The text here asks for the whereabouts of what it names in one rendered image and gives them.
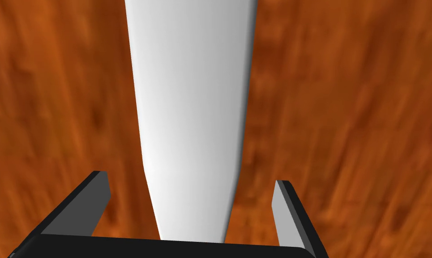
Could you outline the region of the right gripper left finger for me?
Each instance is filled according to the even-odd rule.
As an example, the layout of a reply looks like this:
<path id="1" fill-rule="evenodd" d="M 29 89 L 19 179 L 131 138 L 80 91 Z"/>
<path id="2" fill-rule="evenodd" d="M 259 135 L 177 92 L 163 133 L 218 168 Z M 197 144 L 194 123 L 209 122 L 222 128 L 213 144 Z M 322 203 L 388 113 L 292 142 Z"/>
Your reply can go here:
<path id="1" fill-rule="evenodd" d="M 111 198 L 105 171 L 93 171 L 30 233 L 91 236 Z"/>

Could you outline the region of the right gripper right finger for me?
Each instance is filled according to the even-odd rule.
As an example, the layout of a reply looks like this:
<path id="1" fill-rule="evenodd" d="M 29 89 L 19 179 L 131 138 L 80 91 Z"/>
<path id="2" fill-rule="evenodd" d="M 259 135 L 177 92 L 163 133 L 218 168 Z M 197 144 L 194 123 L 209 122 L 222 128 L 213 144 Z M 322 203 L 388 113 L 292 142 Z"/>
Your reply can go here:
<path id="1" fill-rule="evenodd" d="M 272 212 L 280 246 L 307 251 L 306 258 L 329 258 L 306 210 L 289 181 L 275 182 Z"/>

